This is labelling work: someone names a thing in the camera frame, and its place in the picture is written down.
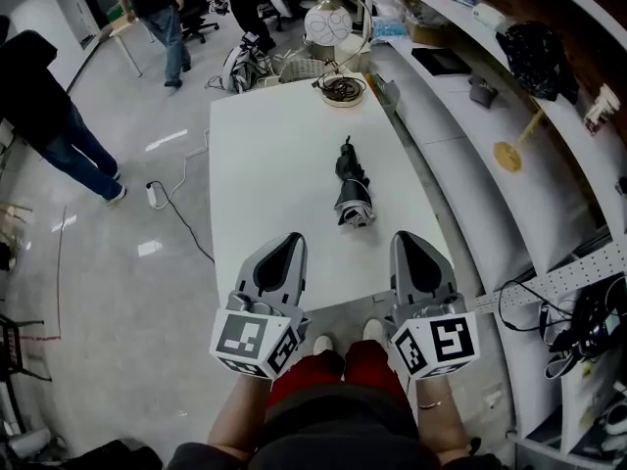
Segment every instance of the person's leg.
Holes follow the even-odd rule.
[[[331,346],[318,353],[313,347],[314,355],[301,358],[289,371],[274,381],[267,406],[272,407],[285,399],[289,394],[313,385],[338,383],[344,371],[344,359],[333,351]]]
[[[118,173],[118,163],[105,150],[92,132],[87,128],[80,112],[72,105],[69,114],[70,128],[64,134],[75,148],[95,163],[109,177]]]
[[[157,38],[157,40],[159,40],[159,43],[161,43],[164,47],[166,47],[166,49],[168,49],[166,31],[162,28],[159,20],[160,12],[156,14],[151,14],[147,18],[142,18],[141,22],[143,22],[144,25],[148,28],[148,31],[150,31],[153,36]]]
[[[45,147],[35,150],[58,170],[107,201],[114,199],[122,191],[121,185],[116,180],[102,172],[82,155],[65,135],[56,136]]]
[[[259,17],[257,8],[260,0],[230,0],[233,17],[245,32],[257,35],[264,45],[273,43],[264,21]]]
[[[164,28],[168,43],[168,62],[166,65],[166,80],[173,82],[180,79],[180,71],[185,63],[189,63],[189,52],[183,44],[183,34],[180,30],[178,12],[173,7],[164,10]]]
[[[364,336],[368,337],[367,325]],[[399,377],[388,365],[388,354],[379,343],[382,339],[367,339],[351,345],[346,354],[344,379],[347,383],[377,388],[403,402],[409,402]]]

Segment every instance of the chair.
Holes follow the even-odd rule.
[[[180,11],[180,23],[183,27],[183,40],[187,40],[190,36],[195,36],[200,43],[207,40],[201,29],[212,27],[219,29],[218,23],[206,23],[203,16],[209,12],[209,0],[184,0],[185,7]]]
[[[24,362],[22,361],[20,328],[33,324],[43,325],[43,323],[43,320],[14,322],[10,318],[0,314],[0,327],[2,327],[2,345],[0,345],[0,382],[4,383],[9,380],[9,377],[12,374],[18,373],[37,378],[41,381],[52,381],[51,378],[45,378],[24,369]]]

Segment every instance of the glossy floor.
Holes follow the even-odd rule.
[[[208,354],[218,306],[214,267],[174,211],[152,210],[145,192],[148,181],[158,179],[171,189],[181,179],[183,156],[204,146],[210,103],[226,95],[204,85],[221,72],[241,31],[231,16],[217,19],[221,28],[207,44],[189,43],[193,70],[174,94],[163,87],[164,51],[141,28],[124,36],[144,70],[141,78],[109,41],[76,83],[74,102],[120,163],[129,191],[118,205],[104,207],[20,143],[0,180],[0,197],[34,210],[24,215],[26,225],[18,225],[23,248],[15,270],[2,281],[2,312],[43,318],[45,330],[28,332],[57,336],[57,290],[61,311],[61,340],[26,345],[28,367],[48,372],[54,383],[20,377],[20,399],[30,424],[47,424],[74,454],[130,437],[167,460],[178,444],[204,440],[236,379]],[[275,39],[294,42],[301,32],[275,33]],[[404,137],[450,243],[459,284],[475,296],[474,268],[451,213]],[[195,157],[173,201],[211,252],[208,181],[207,155]],[[482,325],[494,338],[491,321]],[[456,380],[456,399],[475,434],[492,424],[491,435],[481,435],[489,448],[503,450],[511,410],[503,402],[499,413],[507,416],[496,425],[497,417],[486,412],[483,398],[490,389],[503,388],[507,397],[498,340],[490,339],[489,347],[494,353],[483,365],[468,371],[466,381]]]

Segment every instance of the red shorts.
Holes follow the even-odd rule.
[[[409,403],[398,376],[388,366],[388,354],[376,341],[370,340],[353,343],[346,354],[346,362],[331,350],[301,358],[274,382],[267,406],[275,405],[296,390],[340,383],[342,374],[346,383],[378,388]]]

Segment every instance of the black umbrella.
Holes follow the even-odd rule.
[[[351,136],[342,145],[342,155],[335,163],[335,173],[342,180],[342,191],[335,209],[340,213],[338,224],[349,223],[359,228],[371,224],[375,215],[368,192],[370,180],[365,176],[350,140]]]

